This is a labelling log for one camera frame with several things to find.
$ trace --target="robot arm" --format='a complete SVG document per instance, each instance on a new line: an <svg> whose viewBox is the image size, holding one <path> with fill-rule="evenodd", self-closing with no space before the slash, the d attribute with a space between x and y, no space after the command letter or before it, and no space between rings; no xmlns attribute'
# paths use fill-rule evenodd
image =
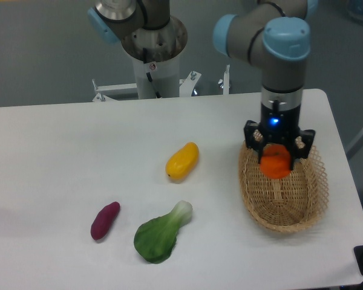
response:
<svg viewBox="0 0 363 290"><path fill-rule="evenodd" d="M246 145L260 161L267 143L282 144L293 168L295 159L308 157L315 137L313 130L300 130L298 122L310 52L310 29L303 19L315 11L318 0L258 3L248 15L223 16L214 28L214 46L262 70L261 120L247 121Z"/></svg>
<svg viewBox="0 0 363 290"><path fill-rule="evenodd" d="M166 26L169 0L98 0L88 16L102 38L115 43L139 28L158 30Z"/></svg>

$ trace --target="gray floor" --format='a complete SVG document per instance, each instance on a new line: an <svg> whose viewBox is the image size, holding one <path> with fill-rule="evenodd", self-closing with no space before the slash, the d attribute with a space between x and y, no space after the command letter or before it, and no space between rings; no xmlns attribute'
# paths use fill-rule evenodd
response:
<svg viewBox="0 0 363 290"><path fill-rule="evenodd" d="M90 102L98 85L133 83L120 45L103 43L87 20L94 0L0 2L0 107ZM250 11L254 0L171 0L172 14L188 29L181 76L203 74L201 94L218 94L217 81L231 65L233 93L260 91L260 72L228 59L212 46L212 29L228 13ZM312 54L306 88L323 89L343 145L363 126L363 27L344 1L320 0L310 20ZM350 161L363 203L363 149Z"/></svg>

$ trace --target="blue joint cap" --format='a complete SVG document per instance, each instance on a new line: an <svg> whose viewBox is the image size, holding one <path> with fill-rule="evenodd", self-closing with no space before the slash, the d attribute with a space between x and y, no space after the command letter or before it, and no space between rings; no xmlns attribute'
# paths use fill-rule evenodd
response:
<svg viewBox="0 0 363 290"><path fill-rule="evenodd" d="M315 14L317 6L319 5L319 0L308 0L307 2L308 2L308 10L305 19L308 20L309 17Z"/></svg>
<svg viewBox="0 0 363 290"><path fill-rule="evenodd" d="M87 16L89 17L91 25L105 42L108 44L116 44L120 41L93 8L87 11Z"/></svg>
<svg viewBox="0 0 363 290"><path fill-rule="evenodd" d="M288 61L305 59L310 52L310 28L300 18L280 17L267 23L263 34L266 50Z"/></svg>
<svg viewBox="0 0 363 290"><path fill-rule="evenodd" d="M221 17L215 24L214 32L212 34L212 43L217 51L229 56L227 53L227 34L232 20L236 17L234 14L227 14Z"/></svg>

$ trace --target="blue light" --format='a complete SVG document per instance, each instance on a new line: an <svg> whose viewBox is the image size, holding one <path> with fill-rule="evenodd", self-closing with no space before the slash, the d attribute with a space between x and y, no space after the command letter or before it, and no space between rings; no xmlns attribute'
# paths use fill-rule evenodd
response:
<svg viewBox="0 0 363 290"><path fill-rule="evenodd" d="M280 120L277 119L277 118L271 118L269 120L269 123L270 123L271 126L276 126L279 122L280 122Z"/></svg>

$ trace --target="toy bok choy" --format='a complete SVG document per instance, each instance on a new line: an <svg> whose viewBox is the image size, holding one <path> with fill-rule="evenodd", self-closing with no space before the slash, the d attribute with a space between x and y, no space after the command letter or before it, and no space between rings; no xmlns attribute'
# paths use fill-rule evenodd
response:
<svg viewBox="0 0 363 290"><path fill-rule="evenodd" d="M150 263L161 263L171 256L176 244L176 235L192 217L192 205L179 201L172 211L164 216L142 224L134 236L134 248Z"/></svg>

